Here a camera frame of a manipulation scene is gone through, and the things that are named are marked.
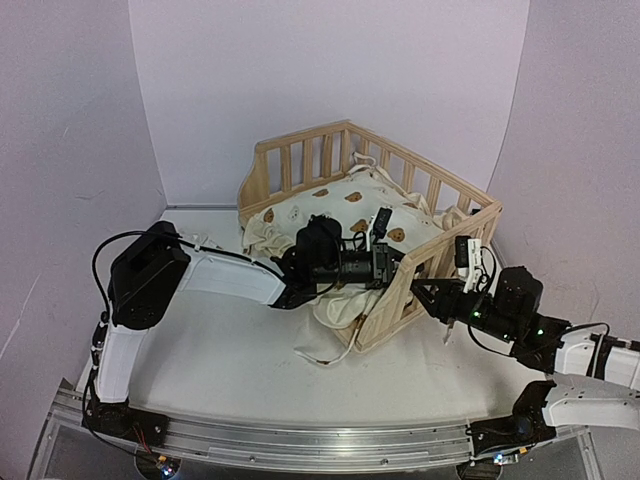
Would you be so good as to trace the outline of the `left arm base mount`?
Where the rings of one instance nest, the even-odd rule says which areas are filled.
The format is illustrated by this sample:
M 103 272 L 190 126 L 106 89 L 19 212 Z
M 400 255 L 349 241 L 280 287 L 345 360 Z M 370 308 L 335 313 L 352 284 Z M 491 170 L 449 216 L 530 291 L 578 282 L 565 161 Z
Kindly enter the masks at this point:
M 132 408 L 127 401 L 86 402 L 83 425 L 101 437 L 137 442 L 147 447 L 162 447 L 169 427 L 169 417 Z

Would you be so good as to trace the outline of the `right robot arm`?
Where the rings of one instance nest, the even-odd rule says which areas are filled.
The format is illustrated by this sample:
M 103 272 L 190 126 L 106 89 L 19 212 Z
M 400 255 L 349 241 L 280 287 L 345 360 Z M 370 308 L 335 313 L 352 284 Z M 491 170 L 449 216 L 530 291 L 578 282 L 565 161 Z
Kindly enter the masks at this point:
M 590 394 L 552 379 L 532 382 L 507 417 L 474 423 L 475 438 L 535 443 L 565 425 L 638 429 L 638 342 L 598 334 L 596 323 L 573 325 L 540 314 L 543 285 L 525 267 L 502 270 L 494 293 L 468 290 L 453 279 L 418 279 L 411 291 L 431 317 L 510 344 L 510 358 L 531 370 L 597 383 Z

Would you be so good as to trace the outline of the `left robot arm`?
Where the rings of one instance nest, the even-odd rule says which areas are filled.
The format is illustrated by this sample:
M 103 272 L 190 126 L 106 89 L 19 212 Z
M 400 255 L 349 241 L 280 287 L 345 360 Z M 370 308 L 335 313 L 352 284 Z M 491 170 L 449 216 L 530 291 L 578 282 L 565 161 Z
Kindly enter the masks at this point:
M 94 417 L 114 437 L 134 428 L 122 404 L 144 336 L 164 317 L 176 293 L 200 291 L 252 300 L 272 309 L 294 310 L 338 285 L 367 290 L 391 285 L 404 255 L 383 242 L 391 212 L 379 211 L 360 244 L 342 235 L 340 223 L 312 217 L 293 246 L 269 267 L 245 255 L 198 246 L 173 223 L 158 221 L 131 231 L 131 243 L 110 267 L 98 290 L 105 307 L 92 341 L 89 390 L 100 401 Z

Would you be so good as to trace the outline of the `wooden pet bed frame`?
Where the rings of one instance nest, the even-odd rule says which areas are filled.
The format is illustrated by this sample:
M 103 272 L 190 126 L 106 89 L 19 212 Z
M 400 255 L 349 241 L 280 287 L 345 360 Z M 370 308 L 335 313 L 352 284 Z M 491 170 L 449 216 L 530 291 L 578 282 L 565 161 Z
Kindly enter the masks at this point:
M 453 278 L 456 238 L 490 242 L 503 206 L 342 120 L 257 143 L 238 210 L 245 251 L 286 258 L 286 271 L 320 294 L 316 319 L 364 353 L 421 315 L 412 282 Z

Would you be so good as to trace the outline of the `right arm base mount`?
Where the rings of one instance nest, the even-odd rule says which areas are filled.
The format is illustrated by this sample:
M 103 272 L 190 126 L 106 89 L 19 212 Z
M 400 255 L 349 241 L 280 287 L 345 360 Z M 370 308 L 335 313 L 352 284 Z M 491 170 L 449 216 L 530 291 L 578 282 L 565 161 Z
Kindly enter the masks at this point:
M 507 416 L 472 422 L 465 431 L 471 438 L 473 455 L 510 453 L 556 438 L 556 428 L 528 416 Z

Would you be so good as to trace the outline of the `bear print cushion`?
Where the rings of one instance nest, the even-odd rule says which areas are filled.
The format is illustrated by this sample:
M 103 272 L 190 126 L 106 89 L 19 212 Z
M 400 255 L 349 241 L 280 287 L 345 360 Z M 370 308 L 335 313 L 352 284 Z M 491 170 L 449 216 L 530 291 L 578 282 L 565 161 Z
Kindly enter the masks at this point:
M 298 193 L 253 215 L 244 228 L 244 251 L 282 257 L 313 215 L 336 220 L 347 251 L 366 248 L 364 235 L 379 209 L 392 211 L 383 240 L 406 254 L 467 218 L 451 206 L 434 215 L 423 195 L 407 192 L 389 174 L 369 162 L 354 166 L 345 178 Z

